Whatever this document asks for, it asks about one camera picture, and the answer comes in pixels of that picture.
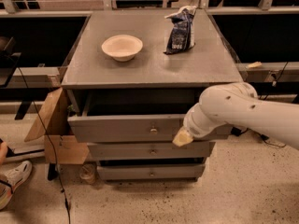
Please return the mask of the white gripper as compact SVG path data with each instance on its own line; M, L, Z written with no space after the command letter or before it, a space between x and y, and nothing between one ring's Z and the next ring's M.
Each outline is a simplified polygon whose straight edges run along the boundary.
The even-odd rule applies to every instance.
M193 138L203 138L222 125L223 121L210 118L202 111L200 105L194 105L185 115L183 127L175 135L173 144L177 147L188 145Z

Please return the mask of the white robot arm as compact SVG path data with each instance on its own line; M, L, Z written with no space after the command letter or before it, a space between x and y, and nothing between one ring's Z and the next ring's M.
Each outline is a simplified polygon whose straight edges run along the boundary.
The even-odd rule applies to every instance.
M299 149L299 105L259 100L246 82L206 88L185 115L173 143L185 146L225 124L249 128Z

